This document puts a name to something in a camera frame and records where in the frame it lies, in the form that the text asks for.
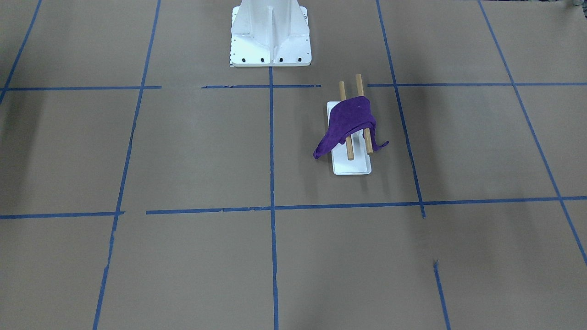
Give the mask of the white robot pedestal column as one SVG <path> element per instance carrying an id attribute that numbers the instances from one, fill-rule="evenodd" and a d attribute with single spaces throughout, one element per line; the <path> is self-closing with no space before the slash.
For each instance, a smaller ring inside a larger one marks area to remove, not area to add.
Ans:
<path id="1" fill-rule="evenodd" d="M 232 67 L 311 65 L 308 11 L 297 0 L 243 0 L 231 19 Z"/>

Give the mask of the purple cloth towel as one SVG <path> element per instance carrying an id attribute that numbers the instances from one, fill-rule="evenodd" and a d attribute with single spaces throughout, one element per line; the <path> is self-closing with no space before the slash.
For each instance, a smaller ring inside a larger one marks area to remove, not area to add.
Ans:
<path id="1" fill-rule="evenodd" d="M 376 119 L 367 97 L 357 96 L 339 102 L 330 112 L 327 131 L 314 150 L 314 159 L 331 152 L 338 144 L 344 145 L 346 137 L 363 129 L 370 130 L 375 152 L 389 144 L 389 141 L 376 144 Z"/>

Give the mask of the wooden towel rack white base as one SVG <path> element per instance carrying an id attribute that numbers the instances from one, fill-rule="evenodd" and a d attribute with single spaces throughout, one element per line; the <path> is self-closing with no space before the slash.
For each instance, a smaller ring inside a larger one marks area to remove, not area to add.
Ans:
<path id="1" fill-rule="evenodd" d="M 359 96 L 365 96 L 363 79 L 360 73 L 355 75 L 356 87 Z M 327 102 L 328 124 L 331 121 L 332 109 L 341 101 L 346 100 L 344 81 L 339 81 L 339 98 L 337 102 Z M 373 142 L 369 128 L 357 131 L 346 138 L 344 145 L 336 144 L 331 151 L 332 169 L 335 175 L 369 175 L 371 173 L 371 159 Z"/>

